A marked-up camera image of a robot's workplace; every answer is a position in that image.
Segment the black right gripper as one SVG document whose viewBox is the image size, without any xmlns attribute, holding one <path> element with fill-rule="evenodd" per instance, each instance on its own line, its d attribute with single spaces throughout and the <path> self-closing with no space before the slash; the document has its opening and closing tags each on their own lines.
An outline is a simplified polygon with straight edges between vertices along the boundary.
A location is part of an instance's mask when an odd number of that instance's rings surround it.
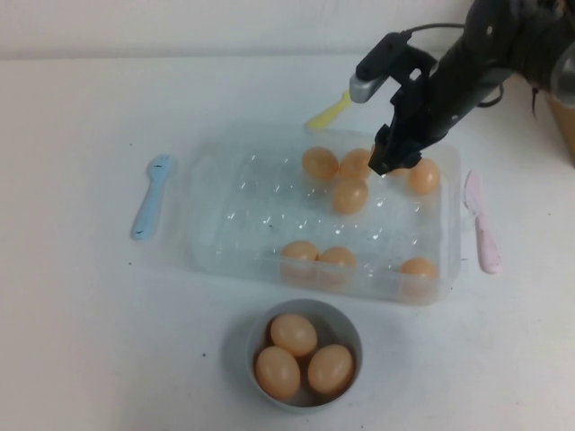
<svg viewBox="0 0 575 431">
<path fill-rule="evenodd" d="M 395 122 L 376 133 L 368 166 L 379 176 L 411 169 L 421 150 L 441 140 L 472 110 L 476 75 L 454 67 L 439 67 L 400 102 Z"/>
</svg>

